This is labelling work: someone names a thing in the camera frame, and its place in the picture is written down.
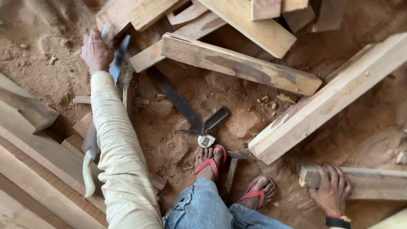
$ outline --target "blue jeans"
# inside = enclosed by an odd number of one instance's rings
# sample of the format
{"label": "blue jeans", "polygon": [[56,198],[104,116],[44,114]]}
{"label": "blue jeans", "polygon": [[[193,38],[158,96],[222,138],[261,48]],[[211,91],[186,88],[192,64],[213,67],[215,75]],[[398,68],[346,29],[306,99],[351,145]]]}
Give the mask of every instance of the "blue jeans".
{"label": "blue jeans", "polygon": [[232,204],[228,209],[215,183],[206,178],[181,192],[163,223],[165,229],[291,229],[242,205]]}

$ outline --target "foot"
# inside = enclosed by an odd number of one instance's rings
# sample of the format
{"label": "foot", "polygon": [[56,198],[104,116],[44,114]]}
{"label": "foot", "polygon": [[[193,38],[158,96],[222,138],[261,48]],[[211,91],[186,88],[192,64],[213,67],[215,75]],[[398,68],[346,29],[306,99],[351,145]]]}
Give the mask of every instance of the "foot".
{"label": "foot", "polygon": [[[262,177],[258,180],[257,184],[252,187],[250,192],[258,192],[262,188],[264,188],[264,202],[263,205],[266,203],[269,203],[271,201],[271,197],[274,195],[274,186],[269,183],[269,180],[265,177]],[[247,207],[248,209],[256,210],[258,207],[258,204],[260,202],[260,197],[251,197],[251,198],[246,198],[242,200],[241,202],[237,203],[239,205],[243,205]]]}
{"label": "foot", "polygon": [[[200,149],[199,153],[197,153],[197,156],[195,158],[196,159],[195,167],[198,167],[200,164],[202,164],[204,161],[212,158],[214,155],[215,155],[214,161],[215,161],[216,167],[219,169],[219,166],[221,164],[221,159],[222,159],[222,150],[220,148],[215,148],[215,150],[213,150],[212,147]],[[197,179],[206,178],[206,179],[211,179],[211,180],[215,181],[215,174],[213,173],[212,166],[210,164],[205,166],[195,175],[196,175]]]}

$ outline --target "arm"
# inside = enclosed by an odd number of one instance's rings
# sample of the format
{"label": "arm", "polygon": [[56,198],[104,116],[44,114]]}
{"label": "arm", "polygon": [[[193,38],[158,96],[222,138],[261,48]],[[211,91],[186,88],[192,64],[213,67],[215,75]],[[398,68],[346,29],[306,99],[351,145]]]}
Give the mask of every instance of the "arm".
{"label": "arm", "polygon": [[162,229],[160,209],[146,160],[126,109],[107,72],[112,53],[94,31],[85,36],[81,57],[90,67],[91,105],[105,170],[99,179],[109,228]]}

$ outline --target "flip-flop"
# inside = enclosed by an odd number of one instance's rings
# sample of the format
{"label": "flip-flop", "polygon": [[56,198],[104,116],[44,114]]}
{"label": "flip-flop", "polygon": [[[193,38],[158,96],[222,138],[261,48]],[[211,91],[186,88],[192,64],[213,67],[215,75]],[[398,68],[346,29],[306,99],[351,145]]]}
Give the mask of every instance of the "flip-flop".
{"label": "flip-flop", "polygon": [[[225,164],[225,162],[226,162],[226,150],[220,144],[213,144],[211,147],[213,148],[214,152],[215,152],[216,148],[220,148],[222,150],[222,159],[221,159],[221,164],[219,166],[219,169],[221,169],[223,167],[223,165]],[[215,175],[215,181],[216,181],[218,179],[218,176],[219,176],[219,171],[218,171],[218,168],[216,167],[216,163],[214,161],[214,158],[215,158],[215,155],[212,158],[209,158],[206,161],[204,161],[203,163],[201,163],[195,169],[195,174],[197,174],[201,169],[203,169],[204,167],[206,167],[207,165],[210,164],[212,166],[213,174]]]}
{"label": "flip-flop", "polygon": [[261,206],[263,206],[263,203],[264,203],[264,196],[265,196],[265,194],[264,194],[264,188],[262,188],[260,191],[257,191],[257,192],[250,192],[250,190],[252,189],[253,186],[255,186],[255,185],[257,184],[258,180],[259,180],[260,178],[262,178],[262,177],[267,178],[267,179],[269,180],[269,183],[272,184],[274,188],[276,187],[276,186],[274,185],[273,180],[272,180],[270,177],[268,177],[268,176],[258,176],[258,177],[256,177],[254,180],[252,180],[252,181],[250,182],[250,184],[249,184],[249,186],[247,187],[246,191],[243,193],[243,195],[240,197],[240,199],[235,202],[235,204],[241,202],[242,200],[244,200],[244,199],[246,199],[246,198],[251,198],[251,197],[257,197],[257,196],[259,196],[259,197],[260,197],[260,201],[259,201],[259,203],[258,203],[258,207],[256,208],[256,210],[259,210],[259,208],[260,208]]}

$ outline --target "wooden plank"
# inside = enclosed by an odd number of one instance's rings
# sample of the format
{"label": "wooden plank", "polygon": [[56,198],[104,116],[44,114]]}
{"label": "wooden plank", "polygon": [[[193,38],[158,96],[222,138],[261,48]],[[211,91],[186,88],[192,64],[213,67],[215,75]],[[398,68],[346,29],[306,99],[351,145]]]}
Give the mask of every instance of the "wooden plank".
{"label": "wooden plank", "polygon": [[81,120],[79,120],[73,128],[78,132],[78,134],[84,139],[86,136],[86,131],[89,128],[90,120],[93,118],[92,112],[89,112]]}
{"label": "wooden plank", "polygon": [[18,201],[0,190],[0,225],[2,228],[55,229],[52,225],[28,210]]}
{"label": "wooden plank", "polygon": [[167,14],[168,21],[174,27],[178,29],[186,23],[198,18],[202,14],[206,13],[209,9],[202,5],[198,0],[192,0],[192,5],[183,10],[181,13],[175,15],[174,12]]}
{"label": "wooden plank", "polygon": [[80,96],[80,95],[75,95],[74,98],[74,103],[86,103],[90,104],[90,96]]}
{"label": "wooden plank", "polygon": [[5,75],[0,73],[0,108],[11,121],[30,133],[50,127],[58,112],[38,100]]}
{"label": "wooden plank", "polygon": [[308,0],[282,0],[281,12],[291,12],[295,10],[305,9],[308,6]]}
{"label": "wooden plank", "polygon": [[3,145],[0,145],[0,172],[73,228],[106,228],[17,159]]}
{"label": "wooden plank", "polygon": [[368,229],[402,229],[407,225],[407,208]]}
{"label": "wooden plank", "polygon": [[[407,200],[407,172],[354,167],[341,167],[347,174],[352,190],[348,199],[360,200]],[[318,188],[321,177],[315,166],[303,166],[300,185]]]}
{"label": "wooden plank", "polygon": [[133,7],[127,16],[137,31],[144,31],[157,22],[179,0],[144,0]]}
{"label": "wooden plank", "polygon": [[73,229],[68,223],[63,221],[60,217],[48,210],[20,187],[14,184],[11,180],[0,173],[0,186],[1,190],[25,206],[28,210],[45,220],[56,229]]}
{"label": "wooden plank", "polygon": [[[0,135],[55,174],[78,194],[85,196],[82,161],[55,140],[43,132],[28,133],[11,123],[1,113]],[[101,191],[101,186],[104,183],[99,181],[97,177],[93,177],[93,179],[96,185],[95,194],[86,199],[97,209],[106,213],[106,204]]]}
{"label": "wooden plank", "polygon": [[[207,12],[196,20],[178,29],[174,34],[197,40],[223,25],[226,25],[224,20],[212,12]],[[164,60],[165,57],[161,55],[161,45],[162,40],[130,58],[129,60],[133,65],[134,70],[139,73]]]}
{"label": "wooden plank", "polygon": [[267,84],[302,95],[312,95],[322,81],[316,76],[256,59],[179,35],[163,35],[161,54],[167,58]]}
{"label": "wooden plank", "polygon": [[315,13],[309,5],[305,9],[301,9],[294,12],[288,12],[282,14],[284,20],[287,22],[287,25],[290,27],[293,33],[298,32],[308,23],[310,23],[315,18]]}
{"label": "wooden plank", "polygon": [[251,20],[256,21],[280,17],[281,1],[282,0],[251,0]]}
{"label": "wooden plank", "polygon": [[347,62],[340,72],[335,71],[337,76],[325,87],[301,99],[259,133],[249,143],[250,151],[268,165],[277,160],[405,63],[407,33],[393,35],[369,48],[361,58]]}
{"label": "wooden plank", "polygon": [[276,58],[282,58],[297,40],[274,20],[250,20],[250,1],[199,0],[220,18]]}
{"label": "wooden plank", "polygon": [[316,21],[311,26],[313,33],[338,30],[344,17],[346,0],[322,0]]}

